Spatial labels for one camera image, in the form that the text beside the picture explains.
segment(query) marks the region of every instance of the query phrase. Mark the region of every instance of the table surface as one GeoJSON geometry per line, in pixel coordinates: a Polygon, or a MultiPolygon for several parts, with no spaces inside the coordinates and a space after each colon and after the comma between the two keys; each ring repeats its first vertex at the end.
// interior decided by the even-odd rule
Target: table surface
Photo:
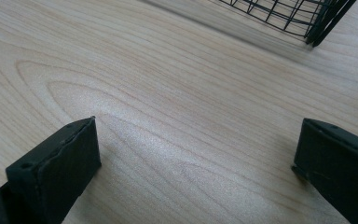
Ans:
{"type": "Polygon", "coordinates": [[[316,49],[245,22],[268,34],[141,1],[0,0],[0,185],[93,115],[103,167],[64,223],[346,223],[290,166],[303,118],[358,135],[358,2],[316,49]]]}

